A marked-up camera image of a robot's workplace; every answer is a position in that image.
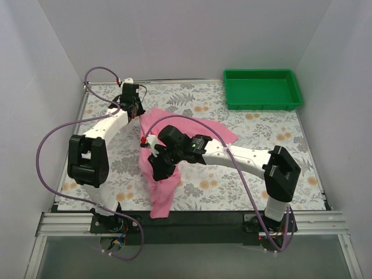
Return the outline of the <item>pink t shirt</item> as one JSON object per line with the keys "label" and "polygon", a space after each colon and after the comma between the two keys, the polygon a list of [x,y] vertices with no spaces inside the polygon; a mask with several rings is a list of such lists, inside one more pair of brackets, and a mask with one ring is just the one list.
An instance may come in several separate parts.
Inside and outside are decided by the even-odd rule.
{"label": "pink t shirt", "polygon": [[[172,115],[172,118],[165,119],[158,123],[154,128],[151,125],[155,121],[165,116]],[[153,107],[150,112],[139,117],[141,126],[141,136],[143,137],[148,130],[151,134],[158,135],[161,130],[172,125],[189,137],[195,135],[207,135],[217,139],[216,135],[206,127],[182,117],[174,117],[165,110]],[[178,167],[167,164],[161,156],[154,157],[150,149],[141,148],[139,156],[139,167],[142,175],[148,180],[149,193],[152,202],[150,217],[153,219],[167,218],[170,213],[176,186],[181,181],[181,173]]]}

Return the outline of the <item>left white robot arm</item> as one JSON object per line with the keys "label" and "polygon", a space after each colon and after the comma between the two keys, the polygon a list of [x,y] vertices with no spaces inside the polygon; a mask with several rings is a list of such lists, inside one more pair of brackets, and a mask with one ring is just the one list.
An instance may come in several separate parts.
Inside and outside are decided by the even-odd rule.
{"label": "left white robot arm", "polygon": [[105,216],[103,225],[113,233],[123,228],[124,219],[115,213],[119,203],[106,180],[109,175],[107,146],[119,131],[142,115],[140,85],[127,78],[120,85],[121,95],[114,98],[106,117],[82,135],[69,139],[67,175],[81,185],[94,203],[94,213]]}

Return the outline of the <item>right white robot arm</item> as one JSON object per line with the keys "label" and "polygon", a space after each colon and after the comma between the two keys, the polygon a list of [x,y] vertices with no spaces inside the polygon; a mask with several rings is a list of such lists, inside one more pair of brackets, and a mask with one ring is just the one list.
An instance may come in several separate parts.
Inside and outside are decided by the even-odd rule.
{"label": "right white robot arm", "polygon": [[265,182],[269,197],[263,213],[264,226],[276,231],[284,224],[283,216],[301,173],[301,168],[284,147],[276,145],[272,150],[254,150],[227,146],[207,135],[189,137],[171,125],[163,128],[159,135],[142,137],[141,146],[151,150],[148,162],[155,181],[171,177],[182,161],[229,168],[239,166]]}

